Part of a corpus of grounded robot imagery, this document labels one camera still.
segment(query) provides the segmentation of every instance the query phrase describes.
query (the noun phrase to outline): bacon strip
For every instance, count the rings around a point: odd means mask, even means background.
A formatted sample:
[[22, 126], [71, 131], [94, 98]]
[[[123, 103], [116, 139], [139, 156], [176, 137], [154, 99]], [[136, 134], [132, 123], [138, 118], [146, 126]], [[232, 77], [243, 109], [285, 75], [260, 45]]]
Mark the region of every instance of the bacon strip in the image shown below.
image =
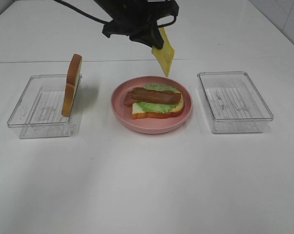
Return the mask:
[[133, 91], [127, 93], [124, 104], [131, 106], [135, 102], [146, 101], [151, 103], [175, 104], [179, 103], [181, 94], [175, 94], [173, 91], [155, 91], [145, 88], [134, 88]]

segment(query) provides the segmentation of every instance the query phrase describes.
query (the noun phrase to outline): pink plate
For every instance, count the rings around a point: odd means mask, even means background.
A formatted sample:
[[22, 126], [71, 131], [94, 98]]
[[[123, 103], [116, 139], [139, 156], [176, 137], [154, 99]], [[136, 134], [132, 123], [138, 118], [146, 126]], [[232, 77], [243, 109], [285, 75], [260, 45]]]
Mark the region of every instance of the pink plate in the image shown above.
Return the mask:
[[[141, 118], [132, 119], [132, 107], [123, 104], [123, 100], [128, 91], [134, 87], [142, 87], [145, 84], [157, 83], [167, 84], [177, 88], [184, 97], [184, 110], [177, 117], [164, 119], [158, 118]], [[172, 131], [180, 127], [188, 118], [192, 109], [192, 99], [187, 89], [178, 82], [165, 77], [137, 77], [120, 84], [111, 95], [111, 106], [117, 119], [127, 128], [147, 134], [159, 134]]]

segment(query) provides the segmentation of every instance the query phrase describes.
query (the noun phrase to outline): white tabletop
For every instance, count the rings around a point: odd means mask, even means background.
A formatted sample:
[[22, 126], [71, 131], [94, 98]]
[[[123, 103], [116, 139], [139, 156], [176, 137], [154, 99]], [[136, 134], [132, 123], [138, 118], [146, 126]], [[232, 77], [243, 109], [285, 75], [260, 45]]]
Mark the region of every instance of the white tabletop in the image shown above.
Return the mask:
[[[162, 75], [156, 61], [84, 62], [79, 133], [18, 139], [6, 121], [29, 77], [68, 65], [0, 64], [0, 234], [294, 234], [294, 59], [174, 61], [194, 110], [162, 135], [125, 128], [110, 108], [121, 82]], [[264, 133], [206, 124], [196, 74], [236, 70], [275, 115]]]
[[[103, 20], [92, 0], [67, 2]], [[247, 0], [181, 0], [166, 32], [176, 59], [294, 57], [292, 45]], [[51, 0], [20, 0], [0, 16], [0, 62], [154, 59], [151, 48], [127, 37], [106, 38], [103, 25]]]

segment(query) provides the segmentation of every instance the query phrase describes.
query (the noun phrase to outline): bread slice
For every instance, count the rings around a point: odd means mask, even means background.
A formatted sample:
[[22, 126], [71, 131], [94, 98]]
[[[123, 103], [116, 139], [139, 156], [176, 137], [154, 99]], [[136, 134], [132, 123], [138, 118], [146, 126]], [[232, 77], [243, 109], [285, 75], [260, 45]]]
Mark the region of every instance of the bread slice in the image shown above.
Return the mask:
[[80, 70], [82, 65], [82, 57], [74, 54], [71, 59], [66, 79], [64, 104], [61, 111], [63, 116], [69, 116], [74, 102], [75, 92], [78, 86]]
[[146, 112], [139, 106], [139, 104], [137, 104], [137, 102], [135, 102], [132, 104], [132, 119], [147, 118], [147, 117], [150, 117], [150, 118], [177, 117], [183, 112], [183, 109], [184, 109], [183, 96], [181, 96], [179, 103], [167, 113]]

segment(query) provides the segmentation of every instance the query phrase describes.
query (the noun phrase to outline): clear plastic container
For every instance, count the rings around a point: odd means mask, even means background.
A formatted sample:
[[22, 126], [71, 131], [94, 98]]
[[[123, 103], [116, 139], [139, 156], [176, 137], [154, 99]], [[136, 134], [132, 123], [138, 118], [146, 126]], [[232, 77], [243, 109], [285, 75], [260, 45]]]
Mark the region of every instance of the clear plastic container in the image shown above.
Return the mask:
[[198, 78], [213, 133], [259, 133], [273, 120], [246, 72], [203, 72]]
[[80, 75], [69, 117], [61, 114], [67, 75], [40, 75], [30, 77], [7, 126], [18, 137], [66, 137], [78, 131], [81, 112], [78, 109], [80, 96]]

